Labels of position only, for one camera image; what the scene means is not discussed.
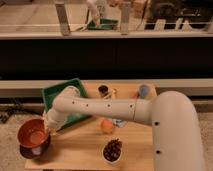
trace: dried fruit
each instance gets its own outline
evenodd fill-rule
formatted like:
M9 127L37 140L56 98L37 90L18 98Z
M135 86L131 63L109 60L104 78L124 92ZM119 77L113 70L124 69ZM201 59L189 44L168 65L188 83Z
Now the dried fruit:
M121 155L121 147L122 142L119 139L109 141L103 150L104 158L110 162L118 160Z

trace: green container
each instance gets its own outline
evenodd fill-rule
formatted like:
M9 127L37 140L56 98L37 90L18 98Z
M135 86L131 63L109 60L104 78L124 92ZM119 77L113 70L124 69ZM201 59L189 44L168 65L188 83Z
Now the green container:
M90 23L87 25L87 29L88 30L116 30L118 26L118 20L102 18L100 22L101 22L101 26L96 27L95 23L93 21L90 21Z
M66 81L64 83L60 83L60 84L57 84L57 85L54 85L51 87L44 88L42 90L42 96L43 96L46 113L49 111L49 109L52 108L52 103L53 103L55 97L59 93L61 93L61 91L63 91L67 86L74 86L74 87L78 88L78 90L80 91L81 97L85 97L85 98L88 97L81 81L78 78L74 78L74 79ZM68 117L67 122L61 129L67 128L67 127L69 127L75 123L78 123L80 121L83 121L89 117L90 117L89 115L72 114Z

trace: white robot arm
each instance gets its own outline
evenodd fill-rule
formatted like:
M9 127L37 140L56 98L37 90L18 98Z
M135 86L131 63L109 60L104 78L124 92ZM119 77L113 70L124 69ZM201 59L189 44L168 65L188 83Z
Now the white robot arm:
M196 110L183 94L169 91L153 101L85 99L67 87L47 112L46 126L59 129L72 113L106 116L153 127L155 171L205 171Z

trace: black wall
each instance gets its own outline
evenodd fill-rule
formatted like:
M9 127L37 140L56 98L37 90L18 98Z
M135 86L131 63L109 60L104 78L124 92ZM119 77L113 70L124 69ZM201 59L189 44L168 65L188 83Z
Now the black wall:
M213 38L0 40L0 77L213 77Z

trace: wooden table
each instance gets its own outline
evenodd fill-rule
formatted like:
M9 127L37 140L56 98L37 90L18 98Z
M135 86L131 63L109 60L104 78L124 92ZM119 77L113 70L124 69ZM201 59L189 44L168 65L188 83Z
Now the wooden table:
M135 97L140 84L107 84L117 89L117 98ZM99 83L84 84L89 97L97 98ZM153 85L146 97L156 97ZM113 134L103 134L100 117L91 117L52 136L48 151L37 160L27 160L26 169L69 170L140 170L153 171L152 128L128 122ZM122 156L115 164L107 163L102 156L104 145L111 139L123 142Z

